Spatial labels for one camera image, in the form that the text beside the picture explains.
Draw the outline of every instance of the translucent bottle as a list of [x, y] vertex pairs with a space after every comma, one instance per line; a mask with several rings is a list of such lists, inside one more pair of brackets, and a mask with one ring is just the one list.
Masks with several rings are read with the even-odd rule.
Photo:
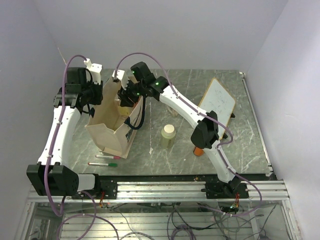
[[161, 146], [165, 149], [171, 148], [176, 139], [175, 127], [171, 124], [165, 125], [161, 130]]

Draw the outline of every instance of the green marker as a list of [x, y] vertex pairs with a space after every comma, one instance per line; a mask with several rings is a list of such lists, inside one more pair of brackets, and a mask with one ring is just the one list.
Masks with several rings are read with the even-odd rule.
[[116, 163], [95, 163], [95, 162], [88, 162], [90, 166], [105, 166], [105, 167], [117, 167], [118, 164]]

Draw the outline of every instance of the orange object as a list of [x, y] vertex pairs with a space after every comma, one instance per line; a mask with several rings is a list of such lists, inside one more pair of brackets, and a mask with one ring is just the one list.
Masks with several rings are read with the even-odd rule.
[[193, 150], [193, 154], [198, 157], [202, 156], [204, 153], [205, 153], [204, 150], [198, 147], [195, 147]]

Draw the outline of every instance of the black strap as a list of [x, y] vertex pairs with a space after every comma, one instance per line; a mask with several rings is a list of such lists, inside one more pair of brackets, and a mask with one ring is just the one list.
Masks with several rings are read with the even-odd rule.
[[141, 116], [141, 120], [138, 126], [132, 126], [130, 123], [130, 117], [128, 116], [127, 119], [124, 121], [125, 124], [127, 124], [131, 129], [133, 130], [138, 130], [142, 127], [142, 125], [144, 124], [145, 121], [145, 109], [146, 109], [146, 97], [142, 96], [142, 116]]

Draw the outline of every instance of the table surface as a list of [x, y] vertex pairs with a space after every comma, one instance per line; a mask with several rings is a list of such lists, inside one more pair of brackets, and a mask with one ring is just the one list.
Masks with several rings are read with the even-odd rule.
[[[106, 81], [113, 70], [105, 69], [102, 79]], [[164, 75], [159, 69], [152, 71], [156, 76]], [[241, 75], [236, 70], [174, 70], [168, 71], [176, 88], [198, 105], [212, 78], [219, 82], [235, 98], [236, 104], [228, 127], [234, 136], [231, 144], [222, 148], [238, 173], [269, 173], [268, 161], [259, 135], [255, 116]], [[146, 99], [145, 120], [135, 135], [127, 159], [98, 159], [98, 147], [84, 126], [89, 116], [82, 114], [73, 135], [70, 147], [69, 167], [76, 173], [99, 175], [169, 175], [169, 174], [215, 174], [208, 157], [195, 156], [190, 137], [193, 129], [180, 115], [172, 116], [166, 105], [154, 98]], [[176, 139], [170, 149], [160, 145], [161, 129], [172, 124]], [[118, 167], [89, 166], [93, 163], [118, 163]]]

